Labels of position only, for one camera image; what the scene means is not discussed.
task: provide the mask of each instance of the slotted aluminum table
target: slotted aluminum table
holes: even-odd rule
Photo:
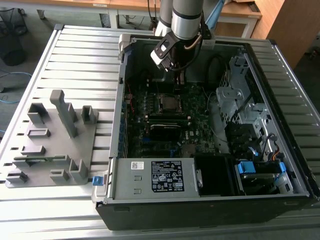
[[[288,212],[264,224],[212,228],[110,231],[91,201],[92,184],[34,188],[5,187],[16,147],[27,129],[31,103],[50,107],[52,89],[62,89],[73,107],[91,105],[99,110],[90,175],[108,168],[108,155],[120,61],[122,33],[151,35],[149,31],[64,26],[55,29],[17,107],[0,145],[1,239],[150,239],[192,237],[223,233],[316,228],[319,204]],[[291,130],[320,182],[320,117],[278,47],[267,40],[217,37],[250,43],[274,91]]]

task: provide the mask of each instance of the black plastic bracket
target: black plastic bracket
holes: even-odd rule
[[[180,40],[171,31],[167,33],[163,39],[155,46],[154,52],[159,59],[164,59],[170,50],[179,42]]]
[[[208,25],[204,25],[204,34],[202,36],[203,40],[210,40],[212,38],[210,29],[208,28]]]

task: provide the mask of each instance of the power supply label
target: power supply label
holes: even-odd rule
[[[185,186],[181,161],[152,161],[151,180],[155,193],[183,192]]]

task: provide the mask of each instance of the white label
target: white label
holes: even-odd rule
[[[145,163],[143,161],[132,161],[131,170],[143,170],[145,168]]]
[[[94,6],[94,7],[106,8],[106,7],[107,7],[107,4],[96,4],[96,3],[94,3],[93,6]]]

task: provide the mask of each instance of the barcode label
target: barcode label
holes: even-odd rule
[[[131,170],[143,170],[145,168],[145,163],[143,161],[132,161]]]

